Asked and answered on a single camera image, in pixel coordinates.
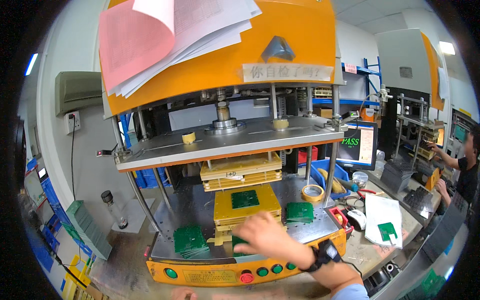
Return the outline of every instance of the black t-shirt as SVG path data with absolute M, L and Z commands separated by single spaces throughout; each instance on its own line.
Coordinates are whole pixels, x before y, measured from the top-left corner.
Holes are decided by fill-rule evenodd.
M 460 168 L 460 176 L 458 177 L 456 190 L 463 199 L 468 203 L 472 203 L 477 189 L 478 164 L 475 164 L 472 168 L 467 170 L 468 160 L 464 157 L 458 160 L 458 166 Z

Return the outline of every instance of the pink paper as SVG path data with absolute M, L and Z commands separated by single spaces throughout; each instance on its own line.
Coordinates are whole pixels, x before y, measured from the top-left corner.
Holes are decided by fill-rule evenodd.
M 100 14 L 100 62 L 107 91 L 159 62 L 175 42 L 173 23 L 134 11 L 134 2 L 128 0 Z
M 175 34 L 174 0 L 135 0 L 132 9 L 161 21 Z
M 349 63 L 344 63 L 345 72 L 357 74 L 357 66 Z

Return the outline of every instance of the blue sleeve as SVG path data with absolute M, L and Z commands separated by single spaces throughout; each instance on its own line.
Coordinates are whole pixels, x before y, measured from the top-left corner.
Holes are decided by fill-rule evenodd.
M 365 287 L 361 284 L 352 284 L 338 291 L 332 300 L 368 300 Z

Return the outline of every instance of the computer mouse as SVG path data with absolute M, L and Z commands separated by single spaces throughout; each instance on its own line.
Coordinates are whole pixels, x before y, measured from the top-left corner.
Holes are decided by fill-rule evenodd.
M 359 228 L 360 230 L 365 230 L 367 226 L 367 217 L 363 212 L 358 209 L 350 210 L 347 215 L 351 217 L 350 222 L 357 223 L 358 226 L 353 225 L 354 228 Z

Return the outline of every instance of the masking tape roll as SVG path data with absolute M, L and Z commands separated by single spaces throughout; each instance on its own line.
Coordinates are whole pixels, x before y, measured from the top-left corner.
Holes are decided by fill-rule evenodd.
M 184 144 L 189 145 L 195 141 L 195 133 L 189 132 L 189 133 L 183 134 L 181 136 L 181 139 L 183 140 Z
M 279 130 L 279 129 L 285 129 L 287 127 L 288 127 L 287 119 L 273 120 L 273 128 Z
M 308 202 L 317 202 L 323 199 L 324 190 L 319 185 L 309 184 L 301 189 L 301 197 Z
M 342 224 L 342 222 L 343 222 L 342 215 L 341 214 L 335 214 L 335 217 L 340 222 L 340 224 Z

